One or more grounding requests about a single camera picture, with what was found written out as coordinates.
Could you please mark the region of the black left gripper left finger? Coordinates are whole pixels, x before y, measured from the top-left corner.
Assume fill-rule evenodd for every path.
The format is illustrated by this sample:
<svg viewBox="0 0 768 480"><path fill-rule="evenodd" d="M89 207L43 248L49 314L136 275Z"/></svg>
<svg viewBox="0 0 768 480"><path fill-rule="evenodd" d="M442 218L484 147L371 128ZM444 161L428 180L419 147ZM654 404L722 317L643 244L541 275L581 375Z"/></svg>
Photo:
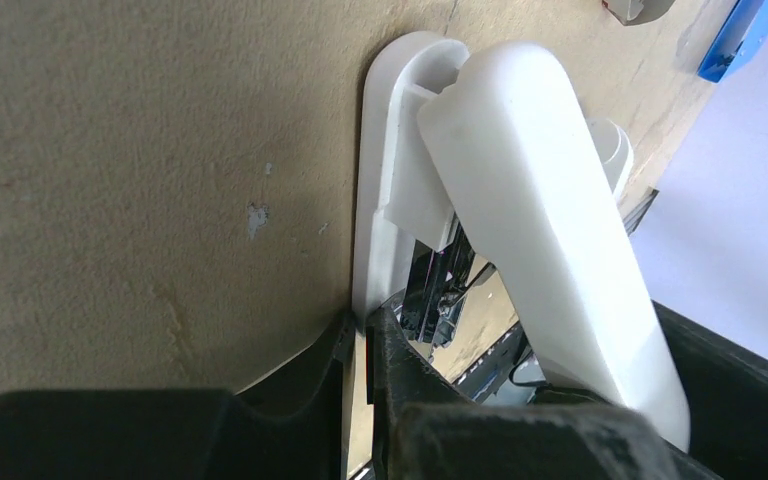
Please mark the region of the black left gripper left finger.
<svg viewBox="0 0 768 480"><path fill-rule="evenodd" d="M224 389L0 395L0 479L341 479L354 319L289 363Z"/></svg>

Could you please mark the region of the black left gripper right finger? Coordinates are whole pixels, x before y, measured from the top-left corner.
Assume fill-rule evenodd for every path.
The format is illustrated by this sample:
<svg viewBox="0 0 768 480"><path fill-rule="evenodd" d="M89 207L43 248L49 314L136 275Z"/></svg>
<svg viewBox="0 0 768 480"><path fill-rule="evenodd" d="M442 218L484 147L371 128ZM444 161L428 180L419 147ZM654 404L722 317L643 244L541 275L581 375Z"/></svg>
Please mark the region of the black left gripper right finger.
<svg viewBox="0 0 768 480"><path fill-rule="evenodd" d="M768 479L768 360L657 305L684 387L681 451L643 417L560 387L533 404L472 401L408 344L393 311L367 323L380 479Z"/></svg>

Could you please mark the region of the white stapler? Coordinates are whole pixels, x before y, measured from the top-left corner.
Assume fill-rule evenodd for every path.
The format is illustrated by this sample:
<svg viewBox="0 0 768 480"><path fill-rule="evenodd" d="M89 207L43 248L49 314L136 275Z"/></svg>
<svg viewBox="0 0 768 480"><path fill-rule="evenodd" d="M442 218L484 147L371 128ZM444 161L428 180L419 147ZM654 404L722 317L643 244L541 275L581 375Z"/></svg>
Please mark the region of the white stapler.
<svg viewBox="0 0 768 480"><path fill-rule="evenodd" d="M361 108L351 307L406 287L416 243L462 229L499 273L547 378L642 414L690 446L688 400L561 62L431 31L372 61Z"/></svg>

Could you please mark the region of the staple tray with staples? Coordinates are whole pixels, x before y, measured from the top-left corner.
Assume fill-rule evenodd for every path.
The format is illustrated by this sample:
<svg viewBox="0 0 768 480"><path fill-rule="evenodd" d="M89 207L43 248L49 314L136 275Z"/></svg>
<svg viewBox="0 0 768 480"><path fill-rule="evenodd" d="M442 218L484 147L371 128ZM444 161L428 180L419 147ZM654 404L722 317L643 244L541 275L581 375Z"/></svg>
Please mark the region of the staple tray with staples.
<svg viewBox="0 0 768 480"><path fill-rule="evenodd" d="M675 0L602 0L601 3L623 26L637 26L661 18Z"/></svg>

